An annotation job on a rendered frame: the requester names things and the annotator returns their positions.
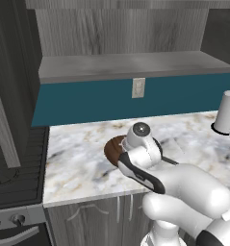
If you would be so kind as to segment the brown bowl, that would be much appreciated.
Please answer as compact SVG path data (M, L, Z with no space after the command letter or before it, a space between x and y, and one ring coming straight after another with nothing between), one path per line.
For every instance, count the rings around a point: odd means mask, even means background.
M118 135L110 139L104 147L107 160L115 166L118 166L119 157L124 153L128 155L130 162L143 168L158 164L163 157L162 148L152 135Z

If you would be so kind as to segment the grey wood cabinet door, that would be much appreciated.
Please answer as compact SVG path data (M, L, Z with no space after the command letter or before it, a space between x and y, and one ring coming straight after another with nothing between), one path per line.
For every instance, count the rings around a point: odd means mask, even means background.
M122 246L141 246L141 241L149 233L153 226L142 210L142 198L144 193L133 194L134 209L133 218L129 222L130 195L125 197Z
M122 246L124 198L116 223L116 197L47 208L56 246Z

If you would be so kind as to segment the grey vertical trim bar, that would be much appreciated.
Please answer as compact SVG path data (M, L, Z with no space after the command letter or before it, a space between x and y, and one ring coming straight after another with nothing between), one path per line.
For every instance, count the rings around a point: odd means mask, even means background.
M20 166L20 160L14 145L13 136L9 126L5 109L0 97L0 146L9 168Z

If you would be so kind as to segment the dark wood cabinet panel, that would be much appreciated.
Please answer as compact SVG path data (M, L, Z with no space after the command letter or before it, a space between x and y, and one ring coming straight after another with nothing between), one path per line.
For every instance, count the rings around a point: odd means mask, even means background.
M42 54L36 15L25 0L0 0L0 97L20 160L38 99Z

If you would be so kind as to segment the black and grey stove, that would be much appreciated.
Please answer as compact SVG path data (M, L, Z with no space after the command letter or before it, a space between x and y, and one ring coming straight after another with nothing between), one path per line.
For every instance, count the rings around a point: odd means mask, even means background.
M49 128L30 130L26 152L19 167L9 168L0 147L0 239L38 226L39 233L14 246L54 246L42 204ZM25 216L17 227L11 217Z

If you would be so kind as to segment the white wall outlet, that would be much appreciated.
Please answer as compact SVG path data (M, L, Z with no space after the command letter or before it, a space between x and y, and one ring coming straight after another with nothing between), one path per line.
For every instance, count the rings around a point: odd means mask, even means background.
M144 96L144 90L145 90L145 79L134 78L132 84L132 97L142 98Z

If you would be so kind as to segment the grey wood open shelf cabinet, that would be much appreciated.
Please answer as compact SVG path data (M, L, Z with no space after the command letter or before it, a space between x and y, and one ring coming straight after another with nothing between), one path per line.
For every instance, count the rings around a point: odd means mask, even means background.
M230 72L230 0L26 0L44 84Z

